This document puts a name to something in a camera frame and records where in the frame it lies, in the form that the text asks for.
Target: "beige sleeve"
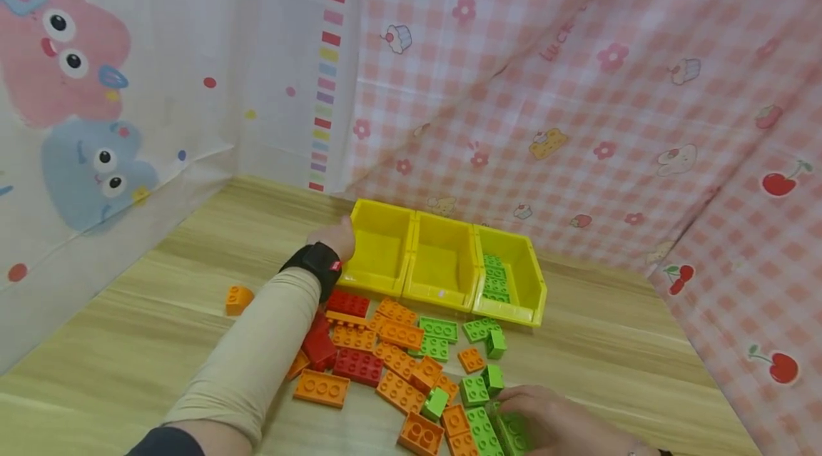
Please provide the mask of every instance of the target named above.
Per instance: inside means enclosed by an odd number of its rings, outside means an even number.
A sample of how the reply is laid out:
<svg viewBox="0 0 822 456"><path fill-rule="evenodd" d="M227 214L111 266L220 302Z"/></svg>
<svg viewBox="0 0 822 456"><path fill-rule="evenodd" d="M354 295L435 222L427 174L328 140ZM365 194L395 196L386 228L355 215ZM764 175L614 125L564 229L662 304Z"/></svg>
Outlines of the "beige sleeve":
<svg viewBox="0 0 822 456"><path fill-rule="evenodd" d="M163 424L214 420L258 445L265 414L319 300L318 279L302 268L287 268L271 278L222 337Z"/></svg>

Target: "cartoon eye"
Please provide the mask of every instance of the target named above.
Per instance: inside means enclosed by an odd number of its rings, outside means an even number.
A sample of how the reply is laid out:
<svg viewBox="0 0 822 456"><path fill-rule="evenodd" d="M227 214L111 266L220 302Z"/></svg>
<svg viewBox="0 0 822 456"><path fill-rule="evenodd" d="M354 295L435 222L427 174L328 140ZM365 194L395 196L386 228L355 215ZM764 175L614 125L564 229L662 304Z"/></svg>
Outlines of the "cartoon eye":
<svg viewBox="0 0 822 456"><path fill-rule="evenodd" d="M126 191L126 179L123 176L111 176L102 186L103 196L115 198Z"/></svg>
<svg viewBox="0 0 822 456"><path fill-rule="evenodd" d="M88 73L86 55L76 49L64 49L60 56L60 69L69 78L80 79Z"/></svg>
<svg viewBox="0 0 822 456"><path fill-rule="evenodd" d="M117 155L109 148L101 148L94 154L94 170L100 174L111 173L117 168Z"/></svg>
<svg viewBox="0 0 822 456"><path fill-rule="evenodd" d="M58 8L47 9L43 14L43 27L51 38L61 43L67 43L77 35L74 19Z"/></svg>

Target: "pink cartoon character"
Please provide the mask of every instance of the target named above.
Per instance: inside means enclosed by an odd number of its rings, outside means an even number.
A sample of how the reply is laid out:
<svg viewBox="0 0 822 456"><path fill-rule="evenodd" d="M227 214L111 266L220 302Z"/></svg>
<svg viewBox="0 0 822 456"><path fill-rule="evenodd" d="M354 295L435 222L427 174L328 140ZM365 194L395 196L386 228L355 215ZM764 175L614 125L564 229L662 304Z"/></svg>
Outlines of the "pink cartoon character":
<svg viewBox="0 0 822 456"><path fill-rule="evenodd" d="M0 25L2 76L26 125L120 116L131 50L120 19L86 0L0 0Z"/></svg>

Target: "yellow plastic bin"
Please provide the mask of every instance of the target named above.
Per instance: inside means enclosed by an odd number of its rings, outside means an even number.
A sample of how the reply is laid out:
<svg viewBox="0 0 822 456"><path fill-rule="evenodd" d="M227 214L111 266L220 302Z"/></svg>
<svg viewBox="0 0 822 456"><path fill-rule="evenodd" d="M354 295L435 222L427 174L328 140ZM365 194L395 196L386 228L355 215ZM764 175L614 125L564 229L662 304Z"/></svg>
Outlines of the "yellow plastic bin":
<svg viewBox="0 0 822 456"><path fill-rule="evenodd" d="M339 283L400 297L411 258L415 214L391 204L358 200L351 213L357 250L342 267Z"/></svg>
<svg viewBox="0 0 822 456"><path fill-rule="evenodd" d="M534 254L531 240L523 235L475 225L479 235L480 261L482 255L497 256L502 260L507 279L510 303L482 297L486 285L486 268L482 265L482 279L477 286L474 313L515 324L537 327L542 324L547 288Z"/></svg>
<svg viewBox="0 0 822 456"><path fill-rule="evenodd" d="M402 296L471 311L482 275L474 225L417 212L409 275Z"/></svg>

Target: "orange building block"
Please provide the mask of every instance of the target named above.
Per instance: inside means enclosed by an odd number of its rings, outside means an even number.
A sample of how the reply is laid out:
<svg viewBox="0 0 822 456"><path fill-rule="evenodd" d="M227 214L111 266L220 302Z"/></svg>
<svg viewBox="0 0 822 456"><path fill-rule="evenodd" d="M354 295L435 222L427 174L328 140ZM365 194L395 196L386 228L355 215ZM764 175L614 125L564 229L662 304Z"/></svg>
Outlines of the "orange building block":
<svg viewBox="0 0 822 456"><path fill-rule="evenodd" d="M445 435L454 438L456 435L471 431L471 424L467 423L467 415L462 404L449 406L442 411L442 425L445 428Z"/></svg>
<svg viewBox="0 0 822 456"><path fill-rule="evenodd" d="M363 317L346 315L339 311L326 311L325 317L333 325L348 326L350 328L357 328L358 330L364 330L368 324L368 321L363 319Z"/></svg>
<svg viewBox="0 0 822 456"><path fill-rule="evenodd" d="M434 388L440 387L443 389L445 393L448 394L448 405L451 405L451 402L454 402L454 398L460 393L460 386L456 384L454 381L451 381L447 375L440 374L439 379L434 384Z"/></svg>
<svg viewBox="0 0 822 456"><path fill-rule="evenodd" d="M465 351L459 352L457 358L467 374L485 368L485 360L482 359L482 355L477 351L477 348L467 348Z"/></svg>
<svg viewBox="0 0 822 456"><path fill-rule="evenodd" d="M254 292L243 285L233 285L228 289L228 295L225 298L225 314L229 317L242 315L245 307L252 304L253 300Z"/></svg>
<svg viewBox="0 0 822 456"><path fill-rule="evenodd" d="M337 326L334 328L334 336L331 337L331 342L334 342L334 345L338 348L359 349L371 353L374 351L374 344L377 343L377 333Z"/></svg>
<svg viewBox="0 0 822 456"><path fill-rule="evenodd" d="M388 343L399 345L415 351L422 349L422 336L425 331L420 328L400 324L396 320L386 319L380 330L380 338Z"/></svg>
<svg viewBox="0 0 822 456"><path fill-rule="evenodd" d="M325 406L343 407L351 380L339 375L323 374L317 370L303 370L297 382L294 397L299 400L318 402Z"/></svg>
<svg viewBox="0 0 822 456"><path fill-rule="evenodd" d="M310 361L308 360L306 353L303 352L303 349L299 349L299 351L297 351L297 357L294 358L294 361L291 364L291 368L288 369L288 374L285 375L285 379L291 381L297 377L309 363Z"/></svg>
<svg viewBox="0 0 822 456"><path fill-rule="evenodd" d="M442 428L431 420L417 413L409 413L397 443L417 456L437 456L442 433Z"/></svg>
<svg viewBox="0 0 822 456"><path fill-rule="evenodd" d="M419 413L425 402L422 392L407 384L399 375L390 370L382 376L377 385L377 393L404 413Z"/></svg>
<svg viewBox="0 0 822 456"><path fill-rule="evenodd" d="M400 324L413 326L417 322L417 314L397 303L396 300L385 298L377 307L377 313L385 315Z"/></svg>
<svg viewBox="0 0 822 456"><path fill-rule="evenodd" d="M451 451L451 456L480 456L471 431L448 437L448 450Z"/></svg>
<svg viewBox="0 0 822 456"><path fill-rule="evenodd" d="M435 362L429 355L421 359L411 372L411 385L428 396L442 374L442 365Z"/></svg>
<svg viewBox="0 0 822 456"><path fill-rule="evenodd" d="M417 360L411 358L402 349L390 343L380 342L374 349L374 355L382 358L382 364L386 369L394 370L406 381L411 380L411 372L417 366Z"/></svg>

